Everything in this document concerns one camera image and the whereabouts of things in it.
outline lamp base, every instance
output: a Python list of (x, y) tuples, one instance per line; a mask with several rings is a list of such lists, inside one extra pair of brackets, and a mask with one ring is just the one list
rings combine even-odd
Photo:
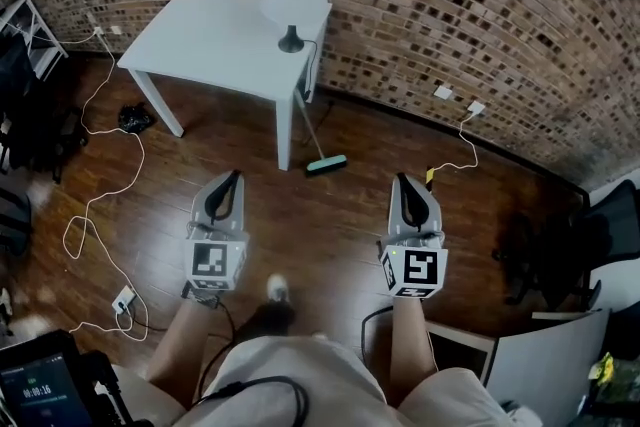
[(295, 54), (304, 48), (304, 41), (302, 41), (296, 33), (295, 25), (289, 25), (287, 27), (287, 33), (278, 41), (278, 48), (288, 54)]

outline digital display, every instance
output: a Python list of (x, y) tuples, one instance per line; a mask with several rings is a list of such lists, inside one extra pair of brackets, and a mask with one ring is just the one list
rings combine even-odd
[(90, 427), (62, 353), (0, 372), (9, 409), (18, 425)]

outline wall outlet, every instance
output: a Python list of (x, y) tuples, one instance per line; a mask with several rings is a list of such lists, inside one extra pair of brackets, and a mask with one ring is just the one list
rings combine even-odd
[(124, 313), (126, 309), (120, 306), (120, 304), (122, 303), (128, 307), (135, 298), (136, 298), (136, 293), (133, 290), (131, 290), (131, 288), (129, 288), (128, 286), (125, 286), (122, 289), (122, 292), (118, 294), (118, 297), (116, 297), (116, 300), (113, 301), (112, 303), (113, 309), (118, 314)]
[(438, 86), (438, 89), (434, 91), (433, 96), (437, 96), (442, 100), (446, 100), (451, 96), (452, 93), (453, 91), (451, 91), (451, 89), (449, 89), (448, 87)]
[(476, 102), (475, 100), (473, 102), (471, 102), (471, 105), (469, 105), (469, 107), (467, 107), (467, 110), (473, 115), (473, 116), (477, 116), (478, 114), (480, 114), (483, 110), (485, 109), (485, 105), (483, 103), (480, 102)]

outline white shelving unit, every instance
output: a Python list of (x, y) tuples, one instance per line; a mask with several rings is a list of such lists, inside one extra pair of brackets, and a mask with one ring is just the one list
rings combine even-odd
[[(29, 11), (31, 11), (31, 22), (28, 27), (19, 25), (19, 22), (15, 19), (16, 14), (25, 4)], [(36, 9), (32, 0), (16, 0), (0, 15), (0, 33), (5, 30), (15, 33), (15, 29), (9, 27), (7, 23), (15, 25), (25, 32), (23, 37), (24, 42), (27, 45), (27, 50), (29, 51), (29, 60), (31, 61), (31, 66), (33, 66), (33, 71), (39, 79), (46, 80), (60, 58), (68, 57), (67, 52), (62, 48), (58, 39), (55, 37), (53, 32), (51, 32), (51, 29), (49, 29), (42, 16), (40, 16), (40, 13)], [(51, 40), (51, 42), (39, 40), (47, 44), (45, 48), (32, 48), (34, 40), (33, 36), (38, 31), (43, 33), (43, 38)]]

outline broom handle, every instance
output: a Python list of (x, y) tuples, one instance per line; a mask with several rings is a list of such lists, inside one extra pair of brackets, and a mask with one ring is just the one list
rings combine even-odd
[(311, 138), (313, 139), (313, 142), (316, 143), (316, 148), (318, 148), (318, 153), (320, 154), (320, 158), (324, 160), (324, 153), (322, 153), (322, 148), (320, 148), (320, 143), (318, 142), (316, 133), (313, 130), (313, 125), (311, 124), (311, 120), (309, 119), (309, 115), (307, 114), (307, 108), (304, 105), (304, 100), (302, 99), (300, 90), (297, 87), (293, 92), (293, 96), (296, 97), (296, 102), (298, 103), (298, 107), (300, 107), (300, 110), (302, 111), (302, 117), (304, 118), (304, 121), (307, 124), (307, 128), (309, 129)]

